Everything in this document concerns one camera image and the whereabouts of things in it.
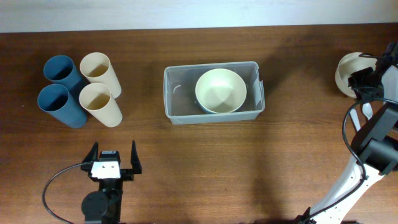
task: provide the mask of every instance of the blue cup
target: blue cup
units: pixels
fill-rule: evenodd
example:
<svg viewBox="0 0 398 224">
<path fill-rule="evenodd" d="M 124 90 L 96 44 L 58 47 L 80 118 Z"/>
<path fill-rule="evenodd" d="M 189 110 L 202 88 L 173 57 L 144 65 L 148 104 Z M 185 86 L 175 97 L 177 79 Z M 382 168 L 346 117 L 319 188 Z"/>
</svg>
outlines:
<svg viewBox="0 0 398 224">
<path fill-rule="evenodd" d="M 50 58 L 45 63 L 43 72 L 51 82 L 64 85 L 75 99 L 78 99 L 81 90 L 88 84 L 72 59 L 65 55 Z"/>
<path fill-rule="evenodd" d="M 71 128 L 80 128 L 87 121 L 83 108 L 61 84 L 46 86 L 37 98 L 40 109 Z"/>
</svg>

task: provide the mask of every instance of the gray plastic bin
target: gray plastic bin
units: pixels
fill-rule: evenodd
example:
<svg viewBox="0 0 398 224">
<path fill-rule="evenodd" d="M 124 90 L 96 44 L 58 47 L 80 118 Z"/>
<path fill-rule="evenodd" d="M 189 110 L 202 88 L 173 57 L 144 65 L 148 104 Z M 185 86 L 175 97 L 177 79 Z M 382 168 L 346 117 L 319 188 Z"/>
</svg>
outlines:
<svg viewBox="0 0 398 224">
<path fill-rule="evenodd" d="M 233 113 L 206 114 L 197 102 L 195 86 L 207 71 L 225 68 L 242 77 L 248 94 L 242 107 Z M 167 67 L 164 70 L 164 106 L 173 124 L 198 124 L 223 121 L 255 119 L 264 111 L 266 101 L 264 87 L 259 81 L 259 66 L 256 62 L 214 63 Z"/>
</svg>

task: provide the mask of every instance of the cup rim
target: cup rim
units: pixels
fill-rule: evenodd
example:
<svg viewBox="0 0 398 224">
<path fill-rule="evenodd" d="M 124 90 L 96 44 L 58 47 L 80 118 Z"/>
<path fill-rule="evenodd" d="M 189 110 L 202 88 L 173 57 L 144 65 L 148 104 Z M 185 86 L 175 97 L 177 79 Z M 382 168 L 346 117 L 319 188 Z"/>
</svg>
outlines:
<svg viewBox="0 0 398 224">
<path fill-rule="evenodd" d="M 200 102 L 200 100 L 199 100 L 199 98 L 198 98 L 198 95 L 197 95 L 197 91 L 198 91 L 198 89 L 197 89 L 197 88 L 198 88 L 198 82 L 199 82 L 208 72 L 213 71 L 213 70 L 227 70 L 227 71 L 231 72 L 231 74 L 233 73 L 234 76 L 239 77 L 239 80 L 241 81 L 241 83 L 243 83 L 243 86 L 244 86 L 244 89 L 245 89 L 245 91 L 244 91 L 245 96 L 244 96 L 244 99 L 243 99 L 242 103 L 241 103 L 238 107 L 236 107 L 235 109 L 233 109 L 233 110 L 231 110 L 231 111 L 227 111 L 227 112 L 216 112 L 216 111 L 212 111 L 212 110 L 208 109 L 203 103 Z M 237 111 L 238 109 L 240 109 L 240 107 L 242 107 L 242 105 L 243 105 L 244 102 L 246 101 L 246 97 L 248 96 L 248 88 L 247 88 L 246 83 L 244 82 L 243 78 L 242 78 L 240 75 L 238 75 L 236 72 L 234 72 L 234 71 L 232 71 L 232 70 L 229 70 L 229 69 L 226 69 L 226 68 L 214 68 L 214 69 L 211 69 L 211 70 L 205 72 L 203 75 L 200 76 L 200 78 L 199 78 L 198 81 L 197 81 L 197 84 L 195 85 L 195 96 L 196 96 L 196 98 L 197 98 L 199 104 L 200 104 L 204 109 L 206 109 L 207 111 L 209 111 L 210 113 L 214 113 L 214 114 L 219 114 L 219 113 L 232 113 L 232 112 L 235 112 L 235 111 Z"/>
<path fill-rule="evenodd" d="M 86 74 L 81 70 L 81 64 L 83 63 L 83 61 L 84 61 L 87 57 L 89 57 L 90 55 L 93 55 L 93 54 L 100 54 L 100 55 L 102 55 L 102 56 L 105 56 L 105 58 L 107 59 L 107 61 L 108 61 L 108 63 L 109 63 L 109 66 L 108 66 L 108 68 L 106 69 L 106 71 L 105 71 L 103 74 L 98 75 L 97 77 L 90 77 L 90 76 L 86 75 Z M 90 53 L 90 54 L 84 56 L 83 59 L 80 61 L 80 64 L 79 64 L 80 73 L 81 73 L 84 77 L 86 77 L 86 78 L 99 78 L 99 77 L 105 75 L 105 74 L 109 71 L 109 68 L 110 68 L 110 67 L 111 67 L 111 60 L 109 59 L 109 57 L 108 57 L 106 54 L 101 53 L 101 52 L 92 52 L 92 53 Z"/>
<path fill-rule="evenodd" d="M 48 66 L 48 63 L 49 63 L 51 60 L 53 60 L 53 59 L 55 59 L 55 58 L 57 58 L 57 57 L 66 57 L 67 59 L 69 59 L 69 61 L 72 63 L 72 70 L 70 71 L 70 73 L 68 73 L 67 76 L 65 76 L 65 77 L 63 77 L 63 78 L 61 78 L 61 79 L 58 79 L 58 80 L 54 80 L 54 79 L 49 78 L 49 77 L 45 74 L 45 68 L 46 68 L 46 66 Z M 46 61 L 46 63 L 44 64 L 44 67 L 43 67 L 43 74 L 44 74 L 44 77 L 45 77 L 46 79 L 50 80 L 51 82 L 53 82 L 53 81 L 61 81 L 61 80 L 64 80 L 64 79 L 66 79 L 66 78 L 69 77 L 69 75 L 73 72 L 74 66 L 75 66 L 75 63 L 73 63 L 72 58 L 70 58 L 70 57 L 68 57 L 68 56 L 66 56 L 66 55 L 56 55 L 56 56 L 53 56 L 53 57 L 51 57 L 50 59 L 48 59 L 48 60 Z"/>
<path fill-rule="evenodd" d="M 53 111 L 49 111 L 49 110 L 43 109 L 43 108 L 41 107 L 40 103 L 39 103 L 40 95 L 42 94 L 42 92 L 43 92 L 46 88 L 50 88 L 50 86 L 61 86 L 61 87 L 62 87 L 64 90 L 66 90 L 67 93 L 68 93 L 67 102 L 66 102 L 65 104 L 63 104 L 59 109 L 56 109 L 56 110 L 53 110 Z M 61 84 L 58 84 L 58 83 L 53 83 L 53 84 L 49 84 L 48 86 L 44 87 L 44 88 L 40 91 L 40 93 L 39 93 L 39 95 L 38 95 L 38 97 L 37 97 L 37 105 L 38 105 L 39 108 L 40 108 L 42 111 L 44 111 L 44 112 L 55 112 L 55 111 L 58 111 L 58 110 L 62 109 L 62 108 L 68 103 L 68 100 L 69 100 L 70 97 L 71 97 L 70 92 L 69 92 L 69 90 L 68 90 L 65 86 L 63 86 L 63 85 L 61 85 Z"/>
<path fill-rule="evenodd" d="M 91 85 L 91 86 L 93 86 L 93 85 L 103 85 L 103 86 L 105 86 L 106 89 L 109 91 L 109 100 L 108 100 L 108 102 L 106 102 L 106 104 L 105 104 L 103 107 L 101 107 L 101 108 L 99 108 L 99 109 L 96 109 L 96 110 L 88 109 L 88 108 L 86 108 L 85 106 L 83 106 L 83 104 L 81 103 L 81 98 L 80 98 L 81 93 L 83 93 L 84 89 L 85 89 L 85 88 L 88 88 L 90 85 Z M 98 111 L 98 110 L 101 110 L 101 109 L 105 108 L 105 107 L 111 102 L 111 98 L 112 98 L 112 97 L 113 97 L 113 95 L 112 95 L 111 90 L 110 90 L 109 87 L 107 87 L 104 83 L 90 83 L 90 84 L 88 84 L 87 86 L 85 86 L 85 87 L 80 91 L 80 94 L 79 94 L 79 104 L 80 104 L 80 106 L 81 106 L 82 108 L 84 108 L 84 109 L 87 110 L 87 111 Z"/>
</svg>

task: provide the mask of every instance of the wooden table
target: wooden table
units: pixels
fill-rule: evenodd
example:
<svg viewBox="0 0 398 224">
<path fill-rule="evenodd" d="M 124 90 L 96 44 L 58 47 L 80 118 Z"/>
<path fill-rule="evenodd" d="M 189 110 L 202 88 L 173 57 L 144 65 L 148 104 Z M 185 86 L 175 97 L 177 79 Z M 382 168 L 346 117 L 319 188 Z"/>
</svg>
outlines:
<svg viewBox="0 0 398 224">
<path fill-rule="evenodd" d="M 381 54 L 397 39 L 398 24 L 0 34 L 0 223 L 58 223 L 42 206 L 46 181 L 81 162 L 95 141 L 100 151 L 118 150 L 128 168 L 133 139 L 144 172 L 124 184 L 122 221 L 293 219 L 329 191 L 349 158 L 341 122 L 354 101 L 335 84 L 340 58 Z M 37 106 L 50 84 L 44 63 L 65 54 L 78 66 L 90 52 L 108 55 L 121 82 L 116 128 L 90 116 L 70 129 Z M 267 106 L 256 120 L 171 124 L 166 67 L 241 61 L 257 62 L 264 81 Z M 381 180 L 346 219 L 396 223 L 397 182 L 397 174 Z M 47 201 L 61 217 L 83 223 L 81 201 L 97 188 L 71 170 L 49 187 Z"/>
</svg>

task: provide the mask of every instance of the beige cup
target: beige cup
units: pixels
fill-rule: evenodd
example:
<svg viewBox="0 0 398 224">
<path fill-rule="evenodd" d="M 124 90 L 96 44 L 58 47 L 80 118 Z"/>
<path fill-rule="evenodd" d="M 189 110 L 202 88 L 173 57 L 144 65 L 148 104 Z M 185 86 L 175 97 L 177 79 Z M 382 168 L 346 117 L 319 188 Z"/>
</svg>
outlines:
<svg viewBox="0 0 398 224">
<path fill-rule="evenodd" d="M 86 55 L 80 62 L 80 72 L 91 83 L 103 83 L 117 98 L 122 92 L 119 80 L 113 70 L 111 61 L 105 54 L 95 52 Z"/>
<path fill-rule="evenodd" d="M 122 121 L 122 112 L 111 90 L 102 83 L 91 83 L 80 92 L 81 106 L 105 126 L 112 128 Z"/>
</svg>

